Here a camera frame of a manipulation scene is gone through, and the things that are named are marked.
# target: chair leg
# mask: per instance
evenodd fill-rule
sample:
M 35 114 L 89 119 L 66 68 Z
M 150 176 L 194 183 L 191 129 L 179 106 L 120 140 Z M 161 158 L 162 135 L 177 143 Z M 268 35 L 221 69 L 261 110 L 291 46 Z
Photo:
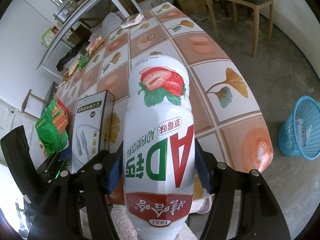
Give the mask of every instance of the chair leg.
M 216 18 L 214 17 L 213 6 L 212 6 L 210 0 L 206 0 L 206 1 L 207 1 L 207 5 L 209 8 L 213 31 L 214 31 L 214 34 L 216 35 L 216 37 L 218 37 L 218 28 L 217 28 Z
M 233 10 L 233 19 L 235 21 L 235 24 L 238 23 L 238 16 L 237 16 L 237 6 L 235 2 L 232 2 L 232 10 Z
M 251 17 L 251 8 L 250 7 L 247 7 L 247 15 L 248 15 L 248 17 Z
M 224 9 L 224 14 L 226 15 L 226 17 L 229 17 L 227 1 L 222 0 L 222 4 L 223 4 L 223 9 Z
M 223 2 L 222 2 L 222 0 L 219 0 L 219 3 L 220 3 L 221 9 L 223 9 Z
M 259 7 L 255 6 L 253 8 L 253 44 L 252 44 L 252 52 L 251 57 L 254 57 L 257 50 L 259 37 Z
M 268 41 L 271 39 L 272 26 L 273 26 L 273 4 L 270 4 L 270 13 L 269 13 L 269 31 L 268 31 Z

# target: green snack bag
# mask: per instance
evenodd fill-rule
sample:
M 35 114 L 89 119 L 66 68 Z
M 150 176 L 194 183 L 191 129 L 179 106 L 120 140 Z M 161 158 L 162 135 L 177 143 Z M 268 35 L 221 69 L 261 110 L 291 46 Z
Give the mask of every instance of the green snack bag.
M 68 109 L 58 98 L 53 99 L 36 123 L 36 131 L 47 157 L 68 146 L 67 124 Z
M 79 60 L 79 70 L 81 70 L 89 62 L 89 52 L 87 51 L 85 55 Z

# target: tablecloth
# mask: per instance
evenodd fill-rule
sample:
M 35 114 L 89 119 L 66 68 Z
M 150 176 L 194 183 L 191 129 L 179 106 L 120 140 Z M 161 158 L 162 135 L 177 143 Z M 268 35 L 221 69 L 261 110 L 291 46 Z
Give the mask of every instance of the tablecloth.
M 170 3 L 143 14 L 139 25 L 111 33 L 87 66 L 58 88 L 56 96 L 69 110 L 70 142 L 77 100 L 109 90 L 115 96 L 109 151 L 115 152 L 123 140 L 130 70 L 149 55 L 168 55 L 187 68 L 195 137 L 203 150 L 235 170 L 262 172 L 273 158 L 268 129 L 250 88 L 229 57 Z M 207 196 L 195 174 L 193 199 Z M 122 182 L 110 200 L 124 204 Z

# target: green strawberry leaves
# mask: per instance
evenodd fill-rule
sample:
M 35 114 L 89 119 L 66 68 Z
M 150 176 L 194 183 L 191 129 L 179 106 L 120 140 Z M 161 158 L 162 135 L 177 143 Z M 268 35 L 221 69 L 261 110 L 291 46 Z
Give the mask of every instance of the green strawberry leaves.
M 162 87 L 152 90 L 152 91 L 145 91 L 144 94 L 144 104 L 146 107 L 155 106 L 161 103 L 166 96 L 166 90 Z
M 146 92 L 147 91 L 147 86 L 142 84 L 142 82 L 139 82 L 139 86 L 141 87 L 140 91 L 138 92 L 138 95 L 140 94 L 141 91 Z
M 169 93 L 163 87 L 149 91 L 147 90 L 147 86 L 142 84 L 142 82 L 139 82 L 139 86 L 141 89 L 138 92 L 138 95 L 141 93 L 141 91 L 145 93 L 144 103 L 147 107 L 155 106 L 161 103 L 164 100 L 164 97 L 166 97 L 171 104 L 175 106 L 181 106 L 181 98 Z
M 183 83 L 183 86 L 181 88 L 182 88 L 182 96 L 184 96 L 186 94 L 186 91 L 187 91 L 186 84 Z
M 165 96 L 167 97 L 167 100 L 171 104 L 173 104 L 175 106 L 181 106 L 181 98 L 180 97 L 177 97 L 177 96 L 169 93 L 167 90 L 165 90 L 165 91 L 166 91 L 166 95 Z

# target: metal screw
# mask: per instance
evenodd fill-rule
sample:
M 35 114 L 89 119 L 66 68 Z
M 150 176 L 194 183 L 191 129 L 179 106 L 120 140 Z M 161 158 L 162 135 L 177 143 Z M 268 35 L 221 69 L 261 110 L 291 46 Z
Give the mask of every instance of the metal screw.
M 224 170 L 227 167 L 227 165 L 225 163 L 218 163 L 217 167 L 221 170 Z
M 61 171 L 60 176 L 61 176 L 61 177 L 65 177 L 65 176 L 67 176 L 68 174 L 69 174 L 68 171 Z
M 102 164 L 100 163 L 97 163 L 93 166 L 93 168 L 97 171 L 97 170 L 100 170 L 102 168 Z
M 258 170 L 252 170 L 251 171 L 251 174 L 253 175 L 253 176 L 259 176 L 260 175 L 260 172 L 258 171 Z

